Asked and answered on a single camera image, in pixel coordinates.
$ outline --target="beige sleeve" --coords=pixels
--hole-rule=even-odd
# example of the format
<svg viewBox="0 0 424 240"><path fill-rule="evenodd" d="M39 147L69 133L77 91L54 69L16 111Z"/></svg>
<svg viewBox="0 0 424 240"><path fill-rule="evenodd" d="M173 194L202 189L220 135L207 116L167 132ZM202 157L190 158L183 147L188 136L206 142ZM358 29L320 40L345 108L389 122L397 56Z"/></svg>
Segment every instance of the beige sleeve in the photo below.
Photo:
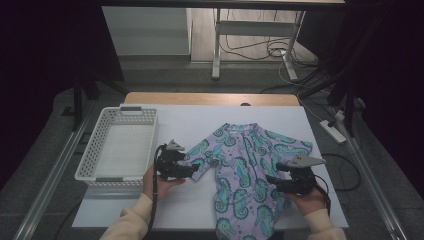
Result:
<svg viewBox="0 0 424 240"><path fill-rule="evenodd" d="M148 220L152 211L152 200L141 194L138 201L131 208L125 208L121 217L116 220L100 238L101 240L142 239L147 233Z"/></svg>
<svg viewBox="0 0 424 240"><path fill-rule="evenodd" d="M327 209L321 209L305 216L312 234L308 240L346 240L344 231L333 225Z"/></svg>

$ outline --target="dark background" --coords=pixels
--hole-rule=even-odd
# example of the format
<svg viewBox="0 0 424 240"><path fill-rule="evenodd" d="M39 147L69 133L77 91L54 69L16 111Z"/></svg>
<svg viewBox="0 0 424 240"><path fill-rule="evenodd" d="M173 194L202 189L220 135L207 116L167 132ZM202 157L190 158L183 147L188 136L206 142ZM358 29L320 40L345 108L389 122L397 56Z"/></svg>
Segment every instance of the dark background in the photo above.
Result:
<svg viewBox="0 0 424 240"><path fill-rule="evenodd" d="M93 73L123 80L101 7L68 0L0 2L0 69L0 187L44 128L58 93L77 79L95 98Z"/></svg>
<svg viewBox="0 0 424 240"><path fill-rule="evenodd" d="M76 77L90 81L87 69L122 79L101 9L58 2L0 3L1 187L43 129L59 92L71 88ZM357 80L356 96L367 106L364 119L421 196L422 12L422 6L413 1L394 1L352 75L344 79ZM311 15L307 18L318 24L312 25L313 29L328 26ZM338 20L330 21L333 30L325 30L328 35L313 38L321 43L316 49L324 52L324 59L345 53L352 30L364 26L367 16L335 18ZM325 56L328 51L333 55Z"/></svg>

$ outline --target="white plastic basket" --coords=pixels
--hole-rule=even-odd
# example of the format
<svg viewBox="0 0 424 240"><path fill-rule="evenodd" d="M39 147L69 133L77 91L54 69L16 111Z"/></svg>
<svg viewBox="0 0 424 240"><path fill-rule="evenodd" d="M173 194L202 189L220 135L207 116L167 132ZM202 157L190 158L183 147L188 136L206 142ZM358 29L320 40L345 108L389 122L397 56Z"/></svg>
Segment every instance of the white plastic basket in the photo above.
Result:
<svg viewBox="0 0 424 240"><path fill-rule="evenodd" d="M140 186L156 150L156 109L104 108L75 173L90 186Z"/></svg>

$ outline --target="white wall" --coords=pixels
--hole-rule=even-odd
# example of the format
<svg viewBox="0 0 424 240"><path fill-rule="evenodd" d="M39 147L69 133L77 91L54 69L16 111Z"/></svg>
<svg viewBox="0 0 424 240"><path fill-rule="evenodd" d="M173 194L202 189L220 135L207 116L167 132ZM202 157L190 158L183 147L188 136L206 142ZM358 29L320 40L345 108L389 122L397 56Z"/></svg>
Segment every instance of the white wall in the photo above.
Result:
<svg viewBox="0 0 424 240"><path fill-rule="evenodd" d="M189 55L191 9L103 7L118 56Z"/></svg>

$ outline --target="white tabletop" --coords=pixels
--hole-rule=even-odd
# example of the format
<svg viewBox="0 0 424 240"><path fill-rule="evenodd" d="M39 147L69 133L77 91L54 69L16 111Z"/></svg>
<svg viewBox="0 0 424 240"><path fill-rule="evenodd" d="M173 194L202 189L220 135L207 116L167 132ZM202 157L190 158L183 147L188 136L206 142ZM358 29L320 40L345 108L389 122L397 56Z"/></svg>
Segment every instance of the white tabletop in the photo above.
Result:
<svg viewBox="0 0 424 240"><path fill-rule="evenodd" d="M193 105L142 105L158 110L159 132L157 144L174 139L191 149L224 123L258 123L261 127L292 138L313 143L312 157L320 158L312 129L303 107L270 106L193 106ZM331 218L340 227L348 227L337 195L325 166L315 166L316 175L325 179L330 187L332 199ZM214 230L216 216L213 209L213 196L216 192L215 171L210 169L197 183L188 179L179 187L173 188L167 197L158 203L153 228L163 230ZM108 227L124 207L130 207L140 191L124 195L86 193L74 220L73 227ZM275 229L308 228L302 215L291 206L275 225Z"/></svg>

